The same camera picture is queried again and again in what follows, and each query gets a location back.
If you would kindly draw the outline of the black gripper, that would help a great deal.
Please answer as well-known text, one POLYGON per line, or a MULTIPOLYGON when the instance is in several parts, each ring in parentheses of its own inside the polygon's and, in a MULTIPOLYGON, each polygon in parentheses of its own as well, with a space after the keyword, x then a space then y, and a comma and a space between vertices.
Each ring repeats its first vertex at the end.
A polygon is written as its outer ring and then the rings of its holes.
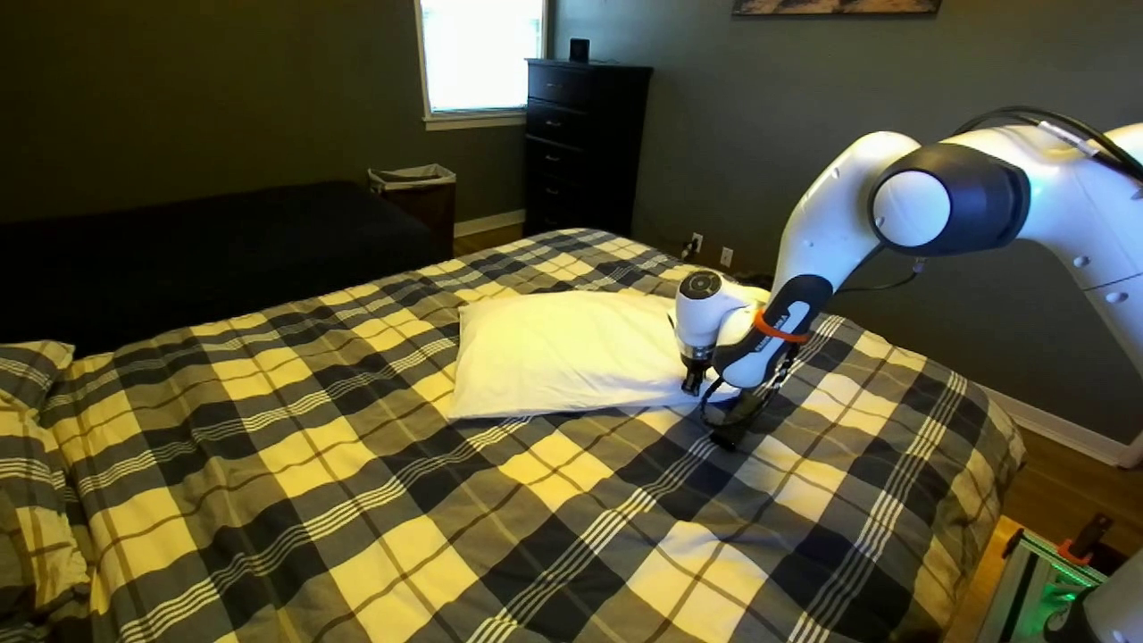
POLYGON ((797 351, 783 345, 756 381, 739 387, 714 368, 712 351, 691 351, 682 358, 682 389, 697 399, 697 417, 712 427, 712 439, 722 450, 737 450, 748 439, 762 405, 789 381, 794 361, 797 351))

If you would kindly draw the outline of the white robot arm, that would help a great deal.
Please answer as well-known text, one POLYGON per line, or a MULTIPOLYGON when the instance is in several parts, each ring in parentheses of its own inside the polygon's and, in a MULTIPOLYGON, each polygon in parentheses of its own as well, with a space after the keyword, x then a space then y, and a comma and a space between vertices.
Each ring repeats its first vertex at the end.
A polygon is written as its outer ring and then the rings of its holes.
POLYGON ((797 201, 770 295, 755 305, 712 267, 675 288, 682 389, 714 444, 789 381, 811 325, 876 254, 945 256, 1007 243, 1051 251, 1132 366, 1143 366, 1143 125, 1098 133, 1038 108, 1001 108, 939 144, 852 140, 797 201))

